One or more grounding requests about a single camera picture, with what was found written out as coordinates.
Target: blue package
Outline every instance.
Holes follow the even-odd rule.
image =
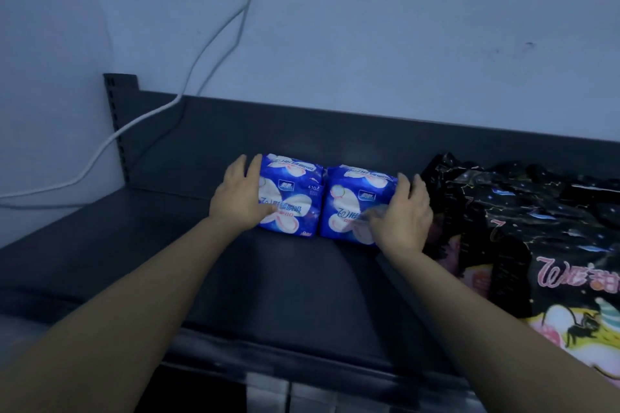
[[[260,164],[259,202],[278,205],[259,226],[302,237],[316,233],[323,198],[323,167],[269,154]]]
[[[397,182],[393,176],[363,168],[328,168],[321,236],[374,245],[368,221],[360,216],[371,207],[385,211]]]

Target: person's right hand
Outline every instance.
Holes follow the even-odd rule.
[[[426,183],[419,175],[413,188],[407,177],[399,173],[396,192],[383,216],[368,212],[370,229],[376,244],[396,266],[419,255],[429,235],[433,211]]]

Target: hand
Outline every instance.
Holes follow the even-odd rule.
[[[370,210],[368,220],[376,244],[396,266],[422,252],[433,221],[426,184],[414,177],[413,190],[407,177],[399,173],[396,192],[383,216]]]
[[[245,155],[226,169],[224,181],[217,187],[209,206],[209,219],[236,233],[252,229],[269,214],[278,210],[275,204],[259,204],[259,176],[262,155],[252,159],[244,175]]]

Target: wall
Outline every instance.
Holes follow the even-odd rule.
[[[66,181],[112,133],[101,74],[112,46],[98,0],[0,0],[0,193]],[[83,182],[0,200],[0,247],[123,184],[110,147]]]
[[[115,70],[176,92],[241,1],[102,0]],[[620,140],[618,20],[617,0],[255,0],[203,94]]]

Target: person's left hand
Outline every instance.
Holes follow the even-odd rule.
[[[209,219],[231,231],[241,233],[252,229],[269,214],[278,210],[275,204],[259,204],[260,163],[258,154],[245,170],[245,155],[241,155],[226,169],[224,181],[215,190],[209,206]]]

